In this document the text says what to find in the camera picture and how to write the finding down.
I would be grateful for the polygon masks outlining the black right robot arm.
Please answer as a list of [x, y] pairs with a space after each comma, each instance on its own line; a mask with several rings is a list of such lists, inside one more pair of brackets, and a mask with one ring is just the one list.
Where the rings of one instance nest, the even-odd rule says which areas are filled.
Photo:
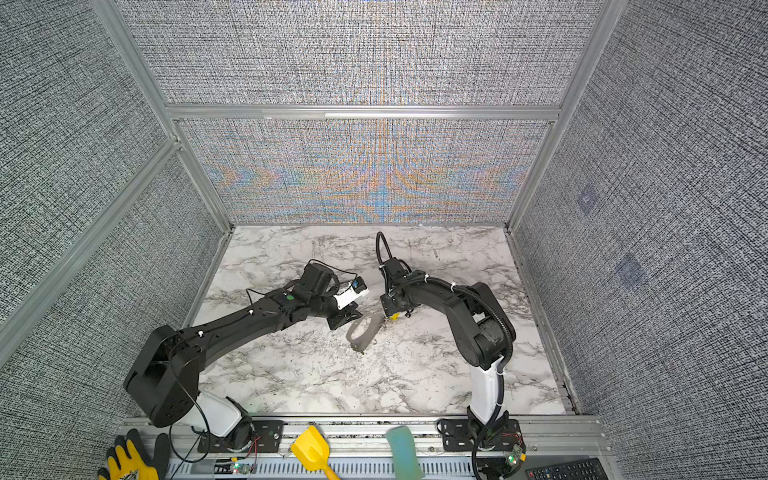
[[489, 449], [508, 417], [503, 412], [504, 370], [516, 339], [493, 292], [482, 282], [458, 285], [410, 270], [395, 257], [378, 269], [385, 287], [380, 301], [387, 316], [425, 306], [446, 317], [456, 348], [470, 366], [468, 429], [477, 446]]

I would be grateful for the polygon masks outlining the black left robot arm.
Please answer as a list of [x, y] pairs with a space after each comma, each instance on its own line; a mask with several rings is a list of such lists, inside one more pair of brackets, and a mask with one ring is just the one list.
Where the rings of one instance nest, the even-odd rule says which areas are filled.
[[157, 427], [189, 425], [240, 449], [251, 417], [232, 399], [200, 389], [200, 374], [219, 358], [308, 318], [335, 330], [360, 317], [356, 301], [368, 293], [357, 274], [341, 282], [329, 266], [310, 261], [299, 279], [208, 323], [153, 330], [130, 368], [124, 388]]

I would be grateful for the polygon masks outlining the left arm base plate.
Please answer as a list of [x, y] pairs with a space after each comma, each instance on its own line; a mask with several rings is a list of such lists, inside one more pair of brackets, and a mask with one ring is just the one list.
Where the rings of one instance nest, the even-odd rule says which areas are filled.
[[197, 447], [199, 453], [245, 454], [249, 451], [277, 453], [283, 437], [284, 422], [281, 420], [241, 421], [227, 436], [204, 433]]

